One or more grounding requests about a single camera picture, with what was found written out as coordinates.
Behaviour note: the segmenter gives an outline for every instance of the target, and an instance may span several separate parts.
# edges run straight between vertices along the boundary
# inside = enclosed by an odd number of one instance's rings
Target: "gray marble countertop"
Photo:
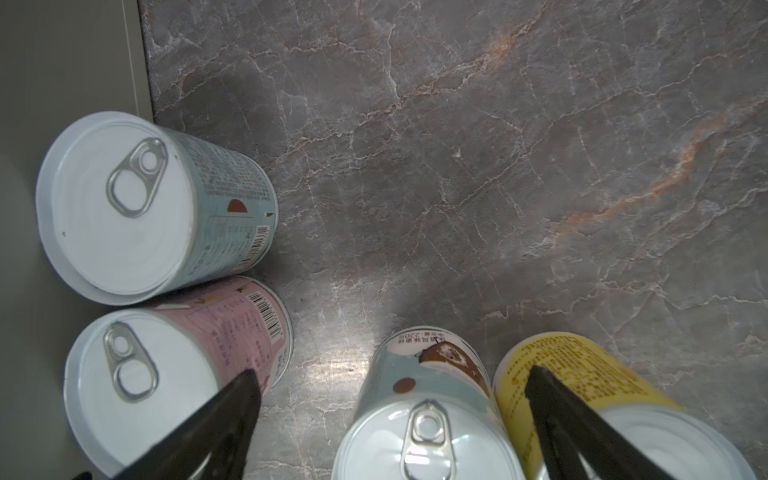
[[[328,479],[369,357],[586,335],[768,476],[768,3],[141,0],[157,123],[278,193],[246,478]]]

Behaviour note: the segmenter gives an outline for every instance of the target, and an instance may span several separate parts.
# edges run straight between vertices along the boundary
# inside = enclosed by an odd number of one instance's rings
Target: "yellow label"
[[[541,447],[525,398],[533,365],[550,369],[593,410],[627,403],[651,403],[681,409],[648,381],[632,373],[598,344],[573,333],[542,333],[519,343],[502,360],[494,392],[509,438],[525,476],[541,468]]]

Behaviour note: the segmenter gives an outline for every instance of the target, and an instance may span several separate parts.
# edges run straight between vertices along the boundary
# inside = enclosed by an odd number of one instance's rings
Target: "pull tab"
[[[435,400],[411,411],[402,446],[400,469],[406,480],[450,480],[456,477],[448,415]]]
[[[112,323],[104,334],[104,351],[118,396],[140,402],[157,389],[157,368],[134,331],[123,322]]]
[[[109,174],[109,179],[107,180],[107,200],[123,217],[140,217],[152,204],[152,199],[154,199],[154,195],[157,192],[157,186],[160,184],[160,178],[163,176],[167,165],[168,149],[165,147],[165,143],[161,139],[154,137],[143,139]],[[114,194],[114,182],[118,179],[120,172],[124,170],[136,174],[146,188],[147,199],[141,208],[136,210],[126,207]]]

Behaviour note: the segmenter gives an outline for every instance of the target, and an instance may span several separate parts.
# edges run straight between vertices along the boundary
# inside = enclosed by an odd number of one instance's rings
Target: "yellow can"
[[[682,413],[672,399],[597,343],[573,333],[549,332],[512,348],[493,379],[496,402],[528,480],[548,478],[525,398],[533,365],[551,370],[674,478],[755,478],[744,457],[725,437]]]

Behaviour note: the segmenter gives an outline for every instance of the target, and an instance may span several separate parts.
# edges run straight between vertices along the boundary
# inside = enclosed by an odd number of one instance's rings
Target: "brown dot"
[[[404,379],[400,379],[395,382],[395,385],[392,386],[392,390],[394,390],[395,393],[408,393],[413,390],[413,387],[415,386],[416,381],[407,376]]]
[[[227,212],[230,212],[232,214],[247,214],[248,209],[245,208],[245,204],[241,202],[240,200],[231,200],[230,204],[227,205]]]

